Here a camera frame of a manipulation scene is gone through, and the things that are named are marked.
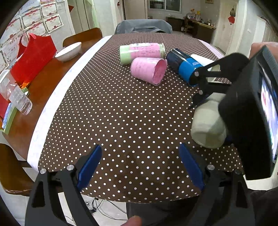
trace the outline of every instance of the floor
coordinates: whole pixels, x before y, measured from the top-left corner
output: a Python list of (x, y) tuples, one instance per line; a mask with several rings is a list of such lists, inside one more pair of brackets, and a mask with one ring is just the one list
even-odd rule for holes
[[(0, 143), (4, 143), (4, 144), (8, 145), (8, 142), (3, 137), (2, 133), (0, 133)], [(16, 157), (19, 160), (24, 160), (16, 152), (15, 152), (15, 154), (16, 154)], [(24, 168), (24, 170), (26, 171), (26, 173), (29, 175), (29, 177), (33, 181), (36, 180), (36, 177), (38, 175), (37, 171), (35, 171), (32, 168)], [(25, 197), (25, 196), (22, 196), (22, 195), (7, 194), (4, 191), (1, 184), (0, 184), (0, 195), (1, 195), (2, 199), (4, 200), (6, 206), (8, 207), (9, 211), (14, 216), (14, 218), (18, 221), (18, 223), (20, 225), (24, 226), (25, 212), (26, 212), (29, 197)], [(89, 197), (89, 196), (85, 196), (85, 195), (82, 195), (82, 197), (83, 197), (85, 203), (88, 203), (88, 206), (89, 206), (89, 209), (90, 209), (91, 205), (92, 205), (93, 198)], [(74, 222), (71, 220), (72, 219), (71, 212), (68, 208), (68, 204), (67, 204), (64, 193), (59, 193), (59, 198), (60, 198), (60, 202), (61, 202), (63, 212), (66, 216), (67, 222), (72, 224), (72, 225), (75, 225)], [(113, 203), (115, 205), (117, 205), (119, 208), (121, 208), (124, 212), (126, 212), (125, 203), (123, 203), (123, 202), (114, 202), (114, 201), (113, 201)], [(125, 213), (121, 212), (119, 209), (117, 209), (115, 206), (113, 206), (111, 203), (109, 203), (106, 200), (103, 200), (103, 202), (100, 204), (99, 210), (103, 214), (105, 214), (105, 215), (107, 215), (111, 218), (127, 219), (127, 215)], [(125, 220), (110, 219), (110, 218), (102, 215), (99, 210), (93, 214), (93, 216), (94, 216), (95, 220), (98, 222), (99, 226), (104, 226), (104, 225), (105, 226), (109, 226), (109, 225), (119, 226), (119, 225), (122, 225), (126, 222)]]
[(223, 52), (219, 47), (213, 46), (214, 48), (216, 48), (220, 53), (222, 53), (224, 56), (226, 55), (225, 52)]
[(185, 36), (190, 36), (190, 37), (192, 37), (192, 34), (189, 34), (189, 33), (183, 33), (183, 32), (181, 32), (181, 31), (173, 31), (173, 34), (176, 34), (176, 35), (185, 35)]

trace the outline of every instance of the green cap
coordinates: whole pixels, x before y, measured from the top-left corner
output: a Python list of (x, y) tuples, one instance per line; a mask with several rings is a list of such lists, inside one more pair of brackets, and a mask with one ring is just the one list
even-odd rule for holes
[(122, 65), (132, 62), (129, 45), (120, 46), (120, 62)]

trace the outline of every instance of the pink paper cup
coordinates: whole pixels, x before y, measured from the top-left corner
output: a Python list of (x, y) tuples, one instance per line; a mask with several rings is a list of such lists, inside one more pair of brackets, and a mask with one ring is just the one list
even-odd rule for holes
[(159, 85), (167, 68), (167, 60), (161, 58), (135, 58), (130, 66), (131, 75), (152, 85)]

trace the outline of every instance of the pink cylinder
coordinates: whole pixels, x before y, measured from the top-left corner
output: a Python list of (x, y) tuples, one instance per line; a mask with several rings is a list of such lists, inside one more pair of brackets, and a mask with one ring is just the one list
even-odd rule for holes
[(162, 45), (158, 43), (139, 43), (130, 45), (131, 58), (137, 57), (151, 57), (151, 58), (162, 58), (161, 52)]
[(152, 85), (159, 85), (167, 68), (167, 60), (138, 57), (130, 66), (131, 75)]

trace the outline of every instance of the curtain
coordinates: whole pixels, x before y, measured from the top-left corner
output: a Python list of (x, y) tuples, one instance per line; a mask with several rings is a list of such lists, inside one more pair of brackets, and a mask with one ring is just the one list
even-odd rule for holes
[(92, 17), (93, 17), (94, 27), (99, 28), (100, 24), (99, 24), (98, 19), (96, 17), (96, 9), (95, 9), (94, 0), (87, 0), (87, 2), (89, 2), (89, 4), (92, 6)]

